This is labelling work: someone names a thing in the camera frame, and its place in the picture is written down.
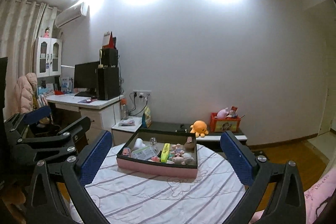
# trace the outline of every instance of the plastic bottle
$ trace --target plastic bottle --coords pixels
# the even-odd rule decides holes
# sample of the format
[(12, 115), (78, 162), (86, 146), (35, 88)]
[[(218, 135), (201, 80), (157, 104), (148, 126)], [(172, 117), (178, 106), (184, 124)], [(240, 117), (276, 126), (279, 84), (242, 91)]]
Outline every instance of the plastic bottle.
[(122, 120), (127, 120), (128, 119), (128, 107), (127, 107), (127, 100), (125, 98), (120, 100), (120, 115)]

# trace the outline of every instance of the desk drawer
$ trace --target desk drawer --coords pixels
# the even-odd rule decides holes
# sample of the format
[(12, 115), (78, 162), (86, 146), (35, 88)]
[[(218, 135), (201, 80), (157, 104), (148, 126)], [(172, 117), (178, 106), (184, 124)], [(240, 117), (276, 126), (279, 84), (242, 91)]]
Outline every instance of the desk drawer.
[(76, 107), (76, 106), (68, 106), (68, 105), (62, 105), (62, 104), (55, 104), (55, 107), (56, 108), (60, 108), (60, 109), (69, 110), (69, 111), (79, 112), (79, 107)]
[(90, 111), (81, 109), (81, 116), (88, 116), (91, 121), (90, 128), (103, 129), (103, 124), (101, 120), (101, 113), (99, 111)]
[(112, 136), (113, 136), (113, 144), (115, 146), (126, 143), (128, 140), (133, 136), (134, 133), (132, 132), (125, 132), (125, 131), (119, 131), (119, 130), (112, 130)]
[(96, 128), (90, 128), (88, 131), (86, 131), (86, 139), (87, 143), (91, 144), (93, 141), (97, 138), (99, 133), (102, 131), (102, 129), (96, 129)]

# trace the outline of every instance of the air conditioner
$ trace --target air conditioner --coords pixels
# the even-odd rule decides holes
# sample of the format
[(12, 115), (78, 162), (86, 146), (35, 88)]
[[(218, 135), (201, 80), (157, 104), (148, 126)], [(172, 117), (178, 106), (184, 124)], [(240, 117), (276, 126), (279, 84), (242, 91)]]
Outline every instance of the air conditioner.
[(76, 4), (61, 12), (55, 20), (56, 27), (60, 28), (79, 17), (86, 17), (88, 5), (85, 2)]

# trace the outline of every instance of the striped bedsheet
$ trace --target striped bedsheet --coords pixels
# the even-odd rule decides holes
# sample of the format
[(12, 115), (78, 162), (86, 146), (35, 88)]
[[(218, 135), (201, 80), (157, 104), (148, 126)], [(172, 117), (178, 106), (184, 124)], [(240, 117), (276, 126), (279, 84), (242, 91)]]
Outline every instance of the striped bedsheet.
[[(125, 223), (222, 223), (245, 193), (230, 163), (197, 145), (198, 176), (181, 179), (118, 168), (112, 147), (86, 190), (107, 220)], [(73, 203), (72, 218), (83, 223)]]

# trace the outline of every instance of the black cabinet top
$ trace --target black cabinet top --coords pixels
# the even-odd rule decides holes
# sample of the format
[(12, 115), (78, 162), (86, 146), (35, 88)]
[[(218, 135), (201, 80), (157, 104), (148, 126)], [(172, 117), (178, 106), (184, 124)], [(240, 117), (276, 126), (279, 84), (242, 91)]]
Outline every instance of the black cabinet top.
[[(187, 129), (187, 132), (190, 132), (189, 123), (184, 124), (184, 128)], [(153, 132), (175, 132), (175, 130), (180, 130), (180, 123), (171, 123), (171, 122), (152, 122), (152, 124), (148, 128), (141, 128), (142, 131)], [(210, 127), (208, 126), (209, 135), (222, 135), (222, 132), (211, 132)], [(238, 132), (234, 132), (234, 135), (244, 135), (244, 133), (239, 129)]]

